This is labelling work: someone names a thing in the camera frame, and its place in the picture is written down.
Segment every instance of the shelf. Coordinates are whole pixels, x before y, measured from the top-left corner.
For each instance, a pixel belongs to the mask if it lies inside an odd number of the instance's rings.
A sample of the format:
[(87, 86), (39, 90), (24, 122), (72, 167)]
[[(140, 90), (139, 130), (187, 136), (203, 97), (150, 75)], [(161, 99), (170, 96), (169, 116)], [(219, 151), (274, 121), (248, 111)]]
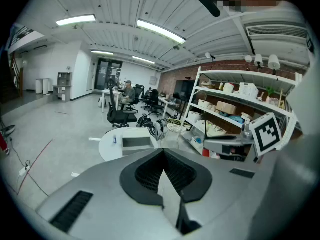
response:
[(186, 142), (190, 143), (190, 145), (191, 145), (192, 147), (194, 147), (194, 149), (195, 149), (196, 151), (198, 151), (198, 152), (202, 155), (202, 150), (203, 150), (203, 149), (198, 149), (196, 146), (193, 145), (192, 141), (187, 140), (184, 135), (182, 135), (182, 137), (185, 139)]
[(205, 131), (202, 128), (197, 127), (197, 124), (195, 122), (190, 121), (188, 118), (186, 118), (185, 121), (188, 122), (190, 125), (192, 125), (194, 128), (197, 128), (202, 133), (205, 133)]
[(241, 104), (253, 107), (254, 109), (261, 110), (266, 113), (273, 112), (276, 114), (276, 116), (279, 116), (279, 115), (286, 116), (286, 117), (292, 116), (292, 114), (288, 111), (285, 111), (277, 106), (273, 106), (268, 103), (265, 103), (263, 101), (259, 101), (257, 99), (249, 98), (249, 97), (234, 94), (234, 93), (225, 92), (222, 90), (214, 90), (214, 89), (208, 89), (208, 88), (202, 88), (202, 87), (196, 87), (195, 89), (202, 91), (202, 92), (205, 92), (207, 95), (219, 97), (219, 98), (226, 99), (226, 100), (233, 101), (233, 102), (237, 102), (237, 103), (241, 103)]
[(265, 90), (267, 87), (272, 87), (276, 93), (280, 93), (281, 89), (283, 89), (284, 95), (297, 85), (297, 82), (291, 79), (254, 71), (208, 70), (200, 71), (200, 74), (206, 76), (213, 82), (238, 85), (240, 83), (253, 83), (258, 89)]
[(194, 107), (194, 108), (197, 108), (197, 109), (202, 110), (202, 111), (205, 111), (205, 112), (207, 112), (207, 113), (209, 113), (209, 114), (211, 114), (211, 115), (214, 115), (214, 116), (217, 117), (217, 118), (221, 118), (222, 120), (225, 120), (225, 121), (229, 122), (230, 124), (235, 125), (236, 127), (242, 128), (242, 126), (243, 126), (242, 123), (239, 123), (239, 122), (237, 122), (237, 121), (235, 121), (235, 120), (232, 120), (232, 119), (230, 119), (230, 118), (228, 118), (228, 117), (222, 116), (222, 115), (220, 115), (220, 114), (218, 114), (218, 113), (216, 113), (216, 112), (213, 112), (212, 110), (206, 109), (206, 108), (204, 108), (204, 107), (202, 107), (202, 106), (198, 106), (198, 105), (195, 105), (195, 104), (193, 104), (193, 103), (191, 103), (190, 105), (191, 105), (192, 107)]

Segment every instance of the white desk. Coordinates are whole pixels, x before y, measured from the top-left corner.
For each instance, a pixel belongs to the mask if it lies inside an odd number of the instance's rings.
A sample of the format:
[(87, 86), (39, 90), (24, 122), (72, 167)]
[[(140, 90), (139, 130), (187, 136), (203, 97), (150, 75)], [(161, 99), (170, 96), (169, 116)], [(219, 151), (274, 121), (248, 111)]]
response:
[[(123, 157), (122, 137), (123, 137), (123, 132), (128, 129), (133, 129), (133, 128), (117, 128), (107, 132), (102, 137), (99, 143), (99, 152), (104, 161), (108, 162), (108, 161), (112, 161), (112, 160)], [(158, 149), (159, 146), (156, 139), (152, 136), (150, 136), (150, 138), (154, 148)]]
[[(110, 94), (110, 90), (105, 89), (105, 90), (102, 91), (102, 113), (105, 110), (105, 94)], [(115, 91), (115, 90), (113, 91), (113, 95), (114, 95), (114, 98), (115, 98), (115, 109), (116, 110), (118, 110), (120, 94), (122, 94), (122, 92)]]
[(162, 119), (165, 119), (165, 115), (166, 115), (166, 113), (167, 113), (168, 105), (176, 105), (176, 104), (173, 103), (173, 102), (168, 102), (168, 101), (166, 101), (165, 98), (162, 98), (162, 97), (159, 97), (158, 100), (161, 101), (161, 102), (163, 102), (163, 103), (165, 104), (164, 111), (163, 111), (163, 115), (162, 115)]

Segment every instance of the person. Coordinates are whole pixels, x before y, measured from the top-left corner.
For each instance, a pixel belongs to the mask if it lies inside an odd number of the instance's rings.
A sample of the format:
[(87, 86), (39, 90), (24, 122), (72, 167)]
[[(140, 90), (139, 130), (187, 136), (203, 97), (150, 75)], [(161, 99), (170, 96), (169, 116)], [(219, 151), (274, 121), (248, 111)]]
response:
[(144, 97), (149, 97), (151, 90), (152, 90), (152, 88), (150, 87), (149, 90), (146, 91)]
[(2, 151), (5, 152), (7, 156), (9, 156), (10, 148), (8, 148), (8, 145), (1, 133), (0, 133), (0, 148), (2, 149)]
[(136, 98), (136, 91), (131, 86), (132, 82), (130, 80), (124, 81), (124, 82), (125, 82), (125, 89), (124, 89), (125, 96), (122, 98), (121, 103), (131, 103)]

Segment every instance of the shoe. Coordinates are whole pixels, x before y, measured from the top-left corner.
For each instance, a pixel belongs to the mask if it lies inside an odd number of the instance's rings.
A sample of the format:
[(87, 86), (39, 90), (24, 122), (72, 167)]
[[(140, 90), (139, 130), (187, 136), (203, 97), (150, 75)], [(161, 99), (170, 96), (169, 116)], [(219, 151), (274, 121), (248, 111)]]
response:
[(7, 147), (4, 152), (5, 152), (5, 154), (6, 154), (7, 156), (9, 156), (9, 155), (10, 155), (10, 148)]

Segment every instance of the power strip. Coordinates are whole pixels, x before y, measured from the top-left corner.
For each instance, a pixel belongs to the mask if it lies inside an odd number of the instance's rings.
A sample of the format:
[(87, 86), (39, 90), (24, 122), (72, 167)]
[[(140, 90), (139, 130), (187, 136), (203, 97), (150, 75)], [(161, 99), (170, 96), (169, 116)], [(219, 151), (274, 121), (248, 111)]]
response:
[(27, 167), (23, 167), (23, 168), (20, 170), (20, 172), (19, 172), (20, 177), (23, 177), (23, 176), (26, 175), (27, 172), (29, 172), (29, 171), (30, 171), (30, 165), (28, 165)]

